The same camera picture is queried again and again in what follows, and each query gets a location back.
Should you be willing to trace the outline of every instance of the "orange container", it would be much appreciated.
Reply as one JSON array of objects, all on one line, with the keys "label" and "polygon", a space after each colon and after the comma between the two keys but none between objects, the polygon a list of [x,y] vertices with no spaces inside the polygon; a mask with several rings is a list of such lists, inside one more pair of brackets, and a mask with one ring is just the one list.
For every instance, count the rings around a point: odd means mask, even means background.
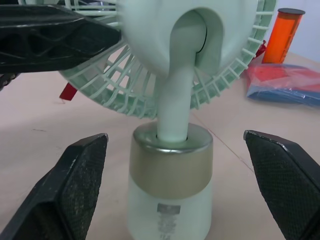
[{"label": "orange container", "polygon": [[293,8],[280,8],[270,40],[266,46],[262,63],[282,64],[287,56],[292,40],[305,11]]}]

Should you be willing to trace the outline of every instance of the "beige tabletop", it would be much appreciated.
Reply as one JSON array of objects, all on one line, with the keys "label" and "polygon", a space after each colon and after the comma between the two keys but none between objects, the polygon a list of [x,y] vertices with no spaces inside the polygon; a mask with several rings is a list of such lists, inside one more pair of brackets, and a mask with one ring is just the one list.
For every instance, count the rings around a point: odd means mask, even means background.
[{"label": "beige tabletop", "polygon": [[[320,69],[320,64],[293,54],[287,61]],[[65,85],[57,72],[28,73],[0,92],[0,230],[68,145],[108,133],[102,184],[87,240],[132,240],[126,229],[130,138],[148,120],[110,111],[80,93],[63,103],[59,95]],[[207,239],[283,240],[259,192],[243,133],[257,130],[298,142],[320,163],[320,111],[256,102],[245,94],[240,79],[191,114],[190,121],[214,137],[212,227]]]}]

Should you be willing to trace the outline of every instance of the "textured rubber pad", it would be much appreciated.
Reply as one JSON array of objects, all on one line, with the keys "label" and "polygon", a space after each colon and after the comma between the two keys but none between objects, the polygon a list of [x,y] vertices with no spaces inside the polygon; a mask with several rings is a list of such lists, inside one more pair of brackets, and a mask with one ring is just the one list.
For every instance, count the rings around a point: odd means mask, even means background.
[{"label": "textured rubber pad", "polygon": [[320,166],[295,142],[244,135],[262,196],[287,240],[320,239]]},{"label": "textured rubber pad", "polygon": [[103,133],[70,145],[34,186],[0,240],[85,240],[98,200],[107,143]]}]

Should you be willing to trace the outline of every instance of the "desk fan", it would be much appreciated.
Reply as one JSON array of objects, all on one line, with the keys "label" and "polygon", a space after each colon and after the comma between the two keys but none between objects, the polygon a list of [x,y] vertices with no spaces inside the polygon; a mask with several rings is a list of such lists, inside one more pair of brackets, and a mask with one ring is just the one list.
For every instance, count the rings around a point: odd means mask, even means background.
[{"label": "desk fan", "polygon": [[28,39],[28,52],[0,47],[0,72],[59,70],[106,108],[157,117],[132,135],[128,229],[135,240],[204,240],[212,216],[213,138],[189,123],[190,109],[220,96],[248,68],[276,0],[19,3],[31,23],[17,24],[15,11],[16,28],[2,42],[12,47],[12,39]]}]

